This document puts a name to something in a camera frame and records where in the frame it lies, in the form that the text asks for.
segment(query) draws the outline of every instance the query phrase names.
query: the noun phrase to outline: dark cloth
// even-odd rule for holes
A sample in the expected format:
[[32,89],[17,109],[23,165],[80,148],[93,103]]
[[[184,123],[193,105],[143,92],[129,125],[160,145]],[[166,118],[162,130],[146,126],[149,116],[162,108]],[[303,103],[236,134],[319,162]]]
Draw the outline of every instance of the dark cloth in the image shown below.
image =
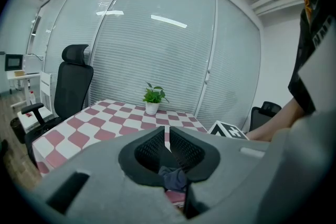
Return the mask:
[[161,166],[159,175],[163,177],[164,187],[166,189],[179,193],[185,192],[187,178],[181,168],[169,168]]
[[330,0],[304,0],[304,4],[296,63],[288,89],[305,114],[309,115],[315,111],[315,107],[298,71],[323,42],[335,16],[329,8]]

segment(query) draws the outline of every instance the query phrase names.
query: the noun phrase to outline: monitor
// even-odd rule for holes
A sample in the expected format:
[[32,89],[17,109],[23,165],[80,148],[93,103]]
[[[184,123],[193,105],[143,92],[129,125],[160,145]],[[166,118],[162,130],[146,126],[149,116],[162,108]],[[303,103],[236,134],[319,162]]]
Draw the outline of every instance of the monitor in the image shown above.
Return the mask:
[[6,54],[5,71],[22,70],[22,54]]

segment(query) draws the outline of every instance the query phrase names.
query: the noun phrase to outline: chair armrest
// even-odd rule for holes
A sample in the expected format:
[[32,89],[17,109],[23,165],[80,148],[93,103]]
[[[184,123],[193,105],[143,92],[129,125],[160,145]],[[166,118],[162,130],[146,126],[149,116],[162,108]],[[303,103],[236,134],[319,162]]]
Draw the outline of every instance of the chair armrest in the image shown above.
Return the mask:
[[21,113],[26,114],[26,113],[32,111],[34,113],[37,121],[39,122],[39,124],[41,126],[43,126],[45,124],[45,122],[44,122],[43,118],[41,117],[40,112],[38,111],[38,109],[43,108],[43,107],[44,107],[44,105],[42,103],[31,104],[29,106],[26,106],[25,108],[22,108]]
[[29,106],[26,106],[25,108],[22,108],[21,113],[26,114],[28,112],[38,110],[38,109],[43,108],[43,107],[44,107],[44,105],[42,103],[31,104]]

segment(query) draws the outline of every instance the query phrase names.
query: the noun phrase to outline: table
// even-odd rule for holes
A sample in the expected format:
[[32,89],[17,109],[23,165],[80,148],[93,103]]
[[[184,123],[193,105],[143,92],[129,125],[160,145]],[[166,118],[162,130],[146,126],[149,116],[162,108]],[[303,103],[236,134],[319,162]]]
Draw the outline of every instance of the table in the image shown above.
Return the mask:
[[37,77],[40,76],[40,73],[35,73],[35,74],[25,74],[23,76],[16,77],[15,74],[14,74],[15,71],[7,71],[7,79],[9,81],[11,81],[11,80],[23,80],[26,100],[15,103],[15,104],[12,104],[10,106],[11,108],[15,108],[16,106],[22,105],[24,103],[26,103],[27,105],[30,105],[28,79],[37,78]]
[[207,131],[191,113],[158,110],[149,115],[145,107],[113,100],[99,101],[49,130],[33,143],[42,176],[94,143],[139,130],[165,126],[165,146],[170,149],[169,127]]

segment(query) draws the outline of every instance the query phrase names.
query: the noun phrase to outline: potted plant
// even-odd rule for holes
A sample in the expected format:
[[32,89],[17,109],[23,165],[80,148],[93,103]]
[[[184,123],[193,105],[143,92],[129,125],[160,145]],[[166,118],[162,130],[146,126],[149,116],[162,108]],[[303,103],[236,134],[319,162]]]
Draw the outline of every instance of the potted plant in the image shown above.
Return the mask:
[[143,101],[146,102],[146,113],[149,115],[155,115],[162,101],[162,98],[164,98],[165,100],[167,100],[167,98],[165,97],[166,95],[161,87],[156,86],[153,88],[150,83],[146,83],[150,87],[149,89],[146,88],[146,94],[144,95],[143,99]]

